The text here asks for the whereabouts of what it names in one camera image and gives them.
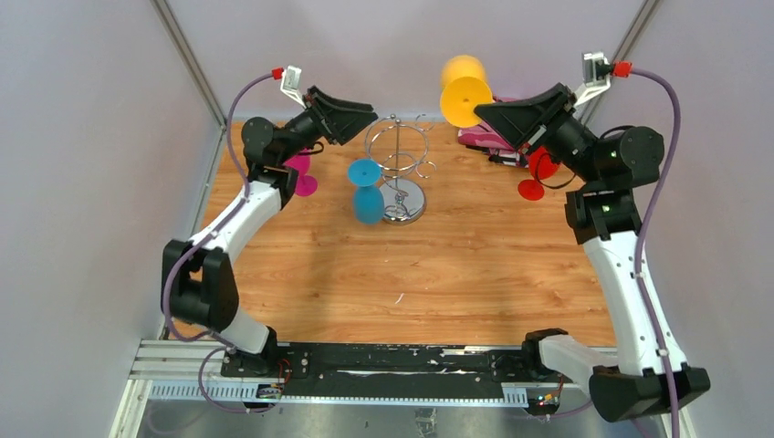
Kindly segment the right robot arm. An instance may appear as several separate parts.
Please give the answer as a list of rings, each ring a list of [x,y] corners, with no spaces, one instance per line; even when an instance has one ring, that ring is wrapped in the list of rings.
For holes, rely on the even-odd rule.
[[[664,138],[644,126],[595,135],[575,118],[575,102],[559,84],[533,98],[474,109],[510,145],[543,147],[581,179],[566,195],[566,221],[598,277],[617,342],[616,355],[606,356],[565,330],[533,331],[522,345],[521,368],[534,381],[554,372],[569,378],[607,422],[677,415],[709,390],[710,379],[689,364],[669,331],[633,198],[635,188],[660,181]]]

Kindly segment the magenta wine glass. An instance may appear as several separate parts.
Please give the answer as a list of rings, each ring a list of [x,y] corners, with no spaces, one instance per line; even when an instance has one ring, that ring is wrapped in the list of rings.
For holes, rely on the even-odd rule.
[[[309,175],[311,158],[308,155],[297,155],[285,162],[285,165],[298,172],[295,195],[311,196],[319,188],[318,180]]]

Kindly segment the blue wine glass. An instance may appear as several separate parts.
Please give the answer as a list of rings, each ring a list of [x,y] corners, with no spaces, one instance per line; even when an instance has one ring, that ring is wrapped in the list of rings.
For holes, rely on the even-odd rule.
[[[354,161],[348,171],[355,186],[352,197],[355,218],[363,224],[377,224],[384,214],[384,200],[377,182],[382,178],[380,165],[371,159]]]

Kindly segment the red wine glass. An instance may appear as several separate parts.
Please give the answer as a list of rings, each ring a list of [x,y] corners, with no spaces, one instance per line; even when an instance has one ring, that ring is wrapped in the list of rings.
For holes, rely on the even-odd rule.
[[[552,177],[560,165],[553,161],[544,147],[538,147],[528,156],[528,170],[531,177],[518,184],[519,195],[528,201],[538,201],[545,195],[544,179]]]

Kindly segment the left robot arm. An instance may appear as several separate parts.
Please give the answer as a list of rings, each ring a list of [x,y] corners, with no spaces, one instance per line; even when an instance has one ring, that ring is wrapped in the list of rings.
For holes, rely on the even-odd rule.
[[[302,111],[282,125],[263,117],[244,122],[243,189],[206,228],[186,240],[171,240],[162,250],[166,322],[181,320],[203,328],[258,377],[278,368],[277,333],[241,307],[233,263],[295,194],[299,172],[288,161],[322,141],[343,145],[377,119],[372,105],[336,99],[317,87],[300,100]]]

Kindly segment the yellow wine glass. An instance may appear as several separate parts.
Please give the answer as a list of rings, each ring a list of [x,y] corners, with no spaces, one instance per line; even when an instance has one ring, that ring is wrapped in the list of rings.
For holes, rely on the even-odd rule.
[[[476,115],[479,105],[493,103],[486,69],[470,55],[459,55],[446,61],[440,73],[439,107],[444,119],[457,128],[471,128],[482,120]]]

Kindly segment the chrome wine glass rack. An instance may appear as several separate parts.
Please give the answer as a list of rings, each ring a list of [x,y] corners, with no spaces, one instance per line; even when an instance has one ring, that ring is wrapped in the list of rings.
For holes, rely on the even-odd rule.
[[[420,113],[412,120],[403,121],[396,114],[391,114],[377,120],[365,131],[366,157],[375,161],[382,172],[379,189],[384,200],[382,220],[386,224],[408,225],[416,222],[426,211],[427,197],[415,178],[429,179],[437,170],[437,165],[428,159],[428,133],[435,122],[431,120],[427,126],[422,126],[421,120],[425,117],[425,113]],[[376,159],[372,150],[377,140],[388,132],[394,133],[393,151],[383,159]],[[423,148],[418,157],[402,149],[402,135],[410,132],[417,133],[422,140]]]

